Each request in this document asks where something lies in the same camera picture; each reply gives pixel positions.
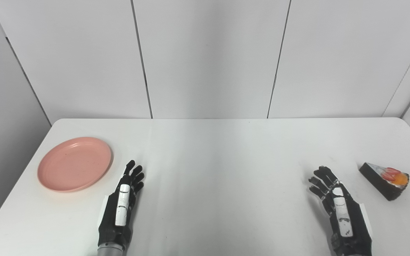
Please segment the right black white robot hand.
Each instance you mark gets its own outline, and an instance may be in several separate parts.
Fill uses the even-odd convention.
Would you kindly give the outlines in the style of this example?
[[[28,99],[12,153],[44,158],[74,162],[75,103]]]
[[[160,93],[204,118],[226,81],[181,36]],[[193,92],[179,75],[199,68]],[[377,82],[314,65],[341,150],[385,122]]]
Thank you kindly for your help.
[[[309,178],[309,190],[321,200],[332,228],[337,256],[371,256],[372,238],[362,205],[357,203],[329,167],[320,166]]]

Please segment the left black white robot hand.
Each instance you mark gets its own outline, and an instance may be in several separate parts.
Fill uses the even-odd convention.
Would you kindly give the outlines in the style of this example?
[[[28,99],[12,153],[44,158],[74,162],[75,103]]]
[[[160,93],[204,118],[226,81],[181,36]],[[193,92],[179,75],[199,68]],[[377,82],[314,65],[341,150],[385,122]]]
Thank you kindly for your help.
[[[130,221],[139,191],[144,187],[143,167],[132,159],[124,170],[114,193],[107,198],[104,215],[98,227],[98,246],[118,244],[126,249],[132,230]]]

